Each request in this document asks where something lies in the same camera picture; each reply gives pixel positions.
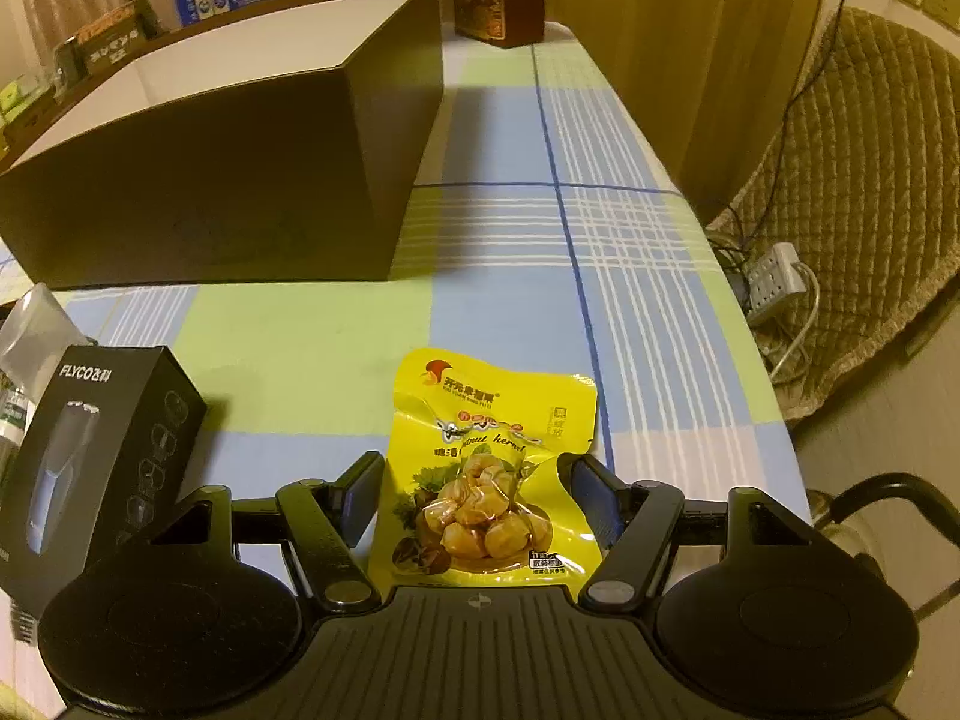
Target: white power strip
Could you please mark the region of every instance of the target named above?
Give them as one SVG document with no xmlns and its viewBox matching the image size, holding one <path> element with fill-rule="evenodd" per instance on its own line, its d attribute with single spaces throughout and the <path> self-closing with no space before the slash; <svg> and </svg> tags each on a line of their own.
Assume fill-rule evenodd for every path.
<svg viewBox="0 0 960 720">
<path fill-rule="evenodd" d="M 750 310 L 747 324 L 756 327 L 770 319 L 786 305 L 791 295 L 806 292 L 803 277 L 793 264 L 800 261 L 790 242 L 774 244 L 747 274 L 750 287 Z"/>
</svg>

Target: tablecloth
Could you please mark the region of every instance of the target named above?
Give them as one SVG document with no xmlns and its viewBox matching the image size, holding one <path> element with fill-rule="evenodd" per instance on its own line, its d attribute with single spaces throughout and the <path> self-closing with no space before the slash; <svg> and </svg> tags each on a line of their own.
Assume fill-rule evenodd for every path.
<svg viewBox="0 0 960 720">
<path fill-rule="evenodd" d="M 587 52 L 550 25 L 542 44 L 512 50 L 451 36 L 443 60 L 445 95 L 389 281 L 59 296 L 100 343 L 171 346 L 205 396 L 182 490 L 211 482 L 266 496 L 385 452 L 397 365 L 437 346 L 592 377 L 593 451 L 624 480 L 707 499 L 754 485 L 807 518 L 726 277 Z M 8 253 L 0 261 L 0 300 L 16 298 L 29 279 Z M 282 571 L 269 547 L 243 555 Z M 0 680 L 54 709 L 35 651 L 11 650 L 16 662 L 0 647 Z"/>
</svg>

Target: open box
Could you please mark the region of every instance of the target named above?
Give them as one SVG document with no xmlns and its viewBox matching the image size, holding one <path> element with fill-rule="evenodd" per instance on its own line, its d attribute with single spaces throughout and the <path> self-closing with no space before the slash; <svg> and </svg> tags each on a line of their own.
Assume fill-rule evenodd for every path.
<svg viewBox="0 0 960 720">
<path fill-rule="evenodd" d="M 438 0 L 273 0 L 168 35 L 0 175 L 53 288 L 386 278 L 443 93 Z"/>
</svg>

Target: brown quilted fabric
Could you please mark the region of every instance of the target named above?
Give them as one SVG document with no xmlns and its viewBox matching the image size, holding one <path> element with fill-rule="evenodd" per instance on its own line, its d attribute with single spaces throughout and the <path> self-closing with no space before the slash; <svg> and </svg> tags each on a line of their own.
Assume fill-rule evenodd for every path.
<svg viewBox="0 0 960 720">
<path fill-rule="evenodd" d="M 820 47 L 813 67 L 820 64 Z M 792 241 L 821 283 L 810 371 L 779 388 L 784 417 L 814 412 L 960 269 L 960 59 L 905 26 L 845 8 L 824 74 L 790 111 L 770 217 L 752 251 Z M 779 132 L 733 201 L 754 229 Z M 734 237 L 727 210 L 709 225 Z M 803 325 L 812 298 L 783 319 Z"/>
</svg>

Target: yellow snack package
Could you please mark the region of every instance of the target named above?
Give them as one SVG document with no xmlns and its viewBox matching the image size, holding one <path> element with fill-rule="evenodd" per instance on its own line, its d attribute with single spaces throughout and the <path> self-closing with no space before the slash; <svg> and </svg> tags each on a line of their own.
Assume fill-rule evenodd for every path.
<svg viewBox="0 0 960 720">
<path fill-rule="evenodd" d="M 557 472 L 593 438 L 584 376 L 515 373 L 441 349 L 400 364 L 370 577 L 396 584 L 566 584 L 601 560 Z"/>
</svg>

